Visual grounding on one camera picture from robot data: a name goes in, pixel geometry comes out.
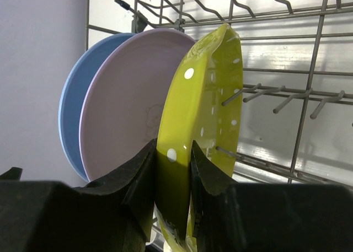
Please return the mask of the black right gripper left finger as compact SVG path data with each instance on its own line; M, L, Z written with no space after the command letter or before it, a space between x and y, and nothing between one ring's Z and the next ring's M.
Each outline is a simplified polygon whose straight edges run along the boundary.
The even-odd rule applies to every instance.
M1 175L1 251L144 251L154 210L156 140L84 187Z

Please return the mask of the blue plastic plate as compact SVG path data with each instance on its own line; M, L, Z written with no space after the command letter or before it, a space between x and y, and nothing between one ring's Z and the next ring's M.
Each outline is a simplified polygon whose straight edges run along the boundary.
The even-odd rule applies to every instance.
M88 181L79 150L79 121L87 90L107 57L134 33L118 33L89 48L71 69L58 107L58 134L67 160L74 171Z

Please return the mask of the green polka-dot plate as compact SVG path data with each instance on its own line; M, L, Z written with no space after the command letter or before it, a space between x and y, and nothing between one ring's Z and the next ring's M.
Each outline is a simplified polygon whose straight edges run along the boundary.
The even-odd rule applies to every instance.
M156 215L172 251L197 249L190 219L192 143L225 174L233 174L242 86L240 38L229 24L198 40L174 74L159 127L156 164Z

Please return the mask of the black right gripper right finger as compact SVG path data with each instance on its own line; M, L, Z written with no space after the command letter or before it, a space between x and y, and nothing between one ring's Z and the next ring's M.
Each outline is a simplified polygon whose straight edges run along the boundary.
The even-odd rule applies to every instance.
M238 183L197 143L190 171L198 251L352 251L352 192L343 186Z

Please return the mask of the lilac plastic plate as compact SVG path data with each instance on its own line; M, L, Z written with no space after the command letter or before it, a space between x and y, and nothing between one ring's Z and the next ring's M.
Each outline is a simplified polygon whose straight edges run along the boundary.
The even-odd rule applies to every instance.
M79 151L89 181L133 158L157 137L175 71L195 40L173 29L136 34L97 70L79 122Z

